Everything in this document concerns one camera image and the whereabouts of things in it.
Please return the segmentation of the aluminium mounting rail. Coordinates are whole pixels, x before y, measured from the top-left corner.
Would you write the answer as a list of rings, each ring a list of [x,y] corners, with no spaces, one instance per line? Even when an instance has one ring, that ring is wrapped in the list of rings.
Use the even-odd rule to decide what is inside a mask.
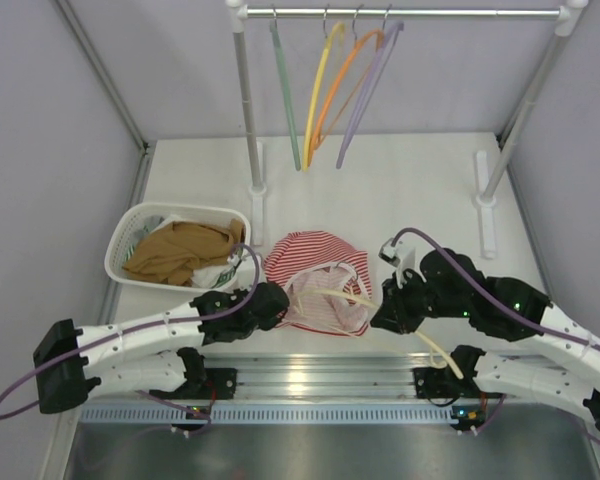
[[[600,390],[568,371],[540,368],[490,353],[462,353],[464,376],[478,388],[501,396],[522,398],[565,411],[580,413],[600,400]],[[198,375],[204,375],[204,359],[185,349],[153,355],[128,366],[115,366],[89,380],[91,398],[142,391],[164,401],[184,401],[178,389]],[[344,398],[417,398],[413,370],[381,368],[365,360],[363,369],[327,369],[284,372],[269,367],[254,371],[236,369],[234,398],[253,394],[259,398],[344,399]]]

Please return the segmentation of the orange hanger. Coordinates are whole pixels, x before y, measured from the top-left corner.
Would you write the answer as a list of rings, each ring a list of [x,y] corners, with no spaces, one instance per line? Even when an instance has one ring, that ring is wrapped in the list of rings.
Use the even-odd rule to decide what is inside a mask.
[[[333,128],[337,125],[340,117],[344,113],[344,110],[347,108],[348,104],[351,102],[353,95],[360,88],[362,81],[365,79],[366,74],[368,73],[370,67],[367,67],[364,70],[364,73],[357,81],[355,86],[352,88],[351,92],[348,94],[346,99],[344,100],[343,105],[335,114],[333,119],[330,122],[327,122],[329,116],[331,115],[332,106],[336,100],[336,97],[339,95],[342,84],[349,75],[349,71],[351,70],[354,63],[357,61],[358,57],[367,47],[367,44],[371,42],[374,46],[374,51],[377,51],[381,46],[382,41],[385,38],[385,34],[380,29],[375,29],[367,32],[362,37],[356,39],[354,44],[347,54],[346,57],[340,56],[338,58],[338,70],[336,71],[333,79],[328,84],[328,89],[326,93],[323,95],[323,102],[320,107],[317,105],[316,115],[315,115],[315,126],[311,138],[311,151],[310,151],[310,159],[309,165],[312,162],[313,155],[317,151],[317,149],[322,145],[327,136],[329,136],[333,130]],[[341,52],[344,47],[344,40],[339,41],[336,40],[333,44],[333,47],[336,46],[337,50]]]

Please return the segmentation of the silver clothes rack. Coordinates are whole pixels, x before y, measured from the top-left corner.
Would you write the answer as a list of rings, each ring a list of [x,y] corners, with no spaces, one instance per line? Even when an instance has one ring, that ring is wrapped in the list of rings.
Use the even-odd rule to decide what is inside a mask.
[[[393,53],[346,152],[336,168],[340,146],[359,92],[353,95],[331,134],[313,155],[318,167],[347,172],[358,165],[369,135],[488,133],[494,144],[463,157],[468,183],[461,196],[468,209],[469,233],[478,254],[493,260],[504,214],[498,193],[514,148],[550,71],[588,9],[585,1],[226,1],[222,5],[237,65],[244,153],[251,198],[251,240],[262,244],[267,232],[265,177],[267,152],[256,132],[256,118],[270,115],[270,126],[287,143],[294,168],[283,98],[269,24],[275,20],[286,58],[302,160],[314,77],[326,36],[343,22],[344,47],[334,46],[326,67],[318,107],[328,84],[354,41],[367,32],[386,31],[404,22]],[[371,42],[358,57],[332,106],[330,122],[373,60]]]

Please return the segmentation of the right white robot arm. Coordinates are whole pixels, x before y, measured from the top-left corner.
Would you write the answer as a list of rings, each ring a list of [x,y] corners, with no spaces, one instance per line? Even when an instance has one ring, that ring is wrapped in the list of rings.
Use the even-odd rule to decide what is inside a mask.
[[[415,371],[418,397],[532,399],[600,432],[600,339],[547,295],[519,279],[486,276],[469,257],[451,249],[433,250],[416,263],[412,250],[386,244],[379,256],[395,271],[382,284],[372,327],[408,335],[417,333],[427,319],[463,319],[477,332],[555,365],[528,366],[483,346],[458,345],[446,367]]]

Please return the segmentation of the tan brown garment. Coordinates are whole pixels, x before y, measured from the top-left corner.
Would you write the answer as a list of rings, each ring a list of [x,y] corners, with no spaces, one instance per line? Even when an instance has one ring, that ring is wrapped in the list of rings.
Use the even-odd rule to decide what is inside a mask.
[[[245,224],[228,227],[174,221],[146,236],[123,264],[130,279],[168,286],[192,287],[196,271],[228,263],[232,248],[245,239]]]

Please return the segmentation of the purple hanger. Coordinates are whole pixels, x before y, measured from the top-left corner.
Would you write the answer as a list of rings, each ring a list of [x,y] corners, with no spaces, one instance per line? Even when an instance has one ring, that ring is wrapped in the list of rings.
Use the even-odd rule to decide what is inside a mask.
[[[347,124],[345,134],[340,146],[336,160],[336,168],[341,169],[346,157],[346,152],[355,136],[362,118],[368,108],[371,98],[382,77],[388,60],[390,59],[400,33],[404,30],[404,22],[397,21],[386,31],[381,46],[375,52],[370,65],[369,72],[366,74],[363,85],[359,92],[352,115]]]

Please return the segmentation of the green hanger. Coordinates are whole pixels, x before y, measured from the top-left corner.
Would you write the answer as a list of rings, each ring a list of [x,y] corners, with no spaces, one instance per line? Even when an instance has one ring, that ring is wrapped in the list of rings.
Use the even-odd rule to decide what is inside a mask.
[[[269,24],[269,31],[272,39],[273,50],[276,60],[276,67],[279,77],[281,94],[283,98],[285,119],[290,140],[291,152],[293,156],[294,168],[296,171],[301,170],[301,156],[297,138],[295,115],[293,109],[293,101],[291,97],[291,88],[289,76],[286,68],[286,58],[282,47],[279,29],[275,20]]]

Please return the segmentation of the red white striped tank top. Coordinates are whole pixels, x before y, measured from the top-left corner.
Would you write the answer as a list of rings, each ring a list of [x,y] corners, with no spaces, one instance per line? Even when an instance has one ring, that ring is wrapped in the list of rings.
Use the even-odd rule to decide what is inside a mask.
[[[264,267],[266,277],[287,294],[290,307],[293,293],[316,288],[346,291],[372,300],[369,254],[326,231],[287,234],[273,246]],[[297,328],[286,322],[286,315],[282,326]]]

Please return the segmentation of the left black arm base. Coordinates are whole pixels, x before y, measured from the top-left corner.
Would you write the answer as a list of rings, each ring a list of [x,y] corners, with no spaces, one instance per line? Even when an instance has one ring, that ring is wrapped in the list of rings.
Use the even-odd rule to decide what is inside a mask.
[[[185,400],[231,400],[237,388],[237,373],[234,368],[210,368],[204,375],[187,380],[177,391]]]

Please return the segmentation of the yellow hanger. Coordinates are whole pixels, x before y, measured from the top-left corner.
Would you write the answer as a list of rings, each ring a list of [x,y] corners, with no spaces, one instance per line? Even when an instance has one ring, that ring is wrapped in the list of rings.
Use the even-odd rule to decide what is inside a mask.
[[[309,169],[309,159],[311,151],[311,138],[315,126],[315,115],[318,100],[320,97],[320,91],[324,80],[326,66],[333,48],[333,44],[336,40],[343,41],[345,36],[346,27],[343,22],[337,22],[331,32],[326,36],[318,68],[314,77],[313,88],[311,92],[307,121],[305,127],[303,152],[301,160],[301,171],[306,172]]]

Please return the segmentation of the cream hanger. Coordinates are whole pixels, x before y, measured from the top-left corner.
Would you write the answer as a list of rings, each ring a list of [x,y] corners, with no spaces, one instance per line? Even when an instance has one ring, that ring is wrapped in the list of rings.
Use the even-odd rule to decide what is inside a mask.
[[[320,334],[360,338],[383,351],[402,354],[401,350],[366,337],[370,314],[377,305],[370,299],[346,291],[316,288],[291,295],[291,307],[285,320],[297,328]]]

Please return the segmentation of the white plastic laundry basket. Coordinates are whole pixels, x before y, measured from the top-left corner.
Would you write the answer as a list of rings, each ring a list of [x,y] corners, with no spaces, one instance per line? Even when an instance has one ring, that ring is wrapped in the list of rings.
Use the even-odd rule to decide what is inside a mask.
[[[237,284],[229,262],[235,244],[248,244],[252,228],[241,212],[222,207],[143,202],[114,230],[105,270],[121,284],[202,294]]]

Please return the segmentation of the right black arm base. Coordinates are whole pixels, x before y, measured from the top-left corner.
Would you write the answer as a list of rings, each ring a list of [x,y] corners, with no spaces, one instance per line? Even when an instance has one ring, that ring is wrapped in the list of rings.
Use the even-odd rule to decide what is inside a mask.
[[[478,388],[475,381],[464,376],[458,378],[450,367],[419,367],[413,370],[413,380],[418,399],[427,400],[438,406],[450,406],[458,400],[500,398],[501,394],[485,392]]]

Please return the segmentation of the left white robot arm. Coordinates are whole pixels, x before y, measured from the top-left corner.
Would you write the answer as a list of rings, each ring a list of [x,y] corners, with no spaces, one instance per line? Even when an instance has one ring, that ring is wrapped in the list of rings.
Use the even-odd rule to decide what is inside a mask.
[[[55,322],[34,351],[38,406],[56,414],[90,398],[144,390],[194,397],[207,375],[201,347],[277,327],[290,306],[284,290],[209,291],[164,313],[105,326]]]

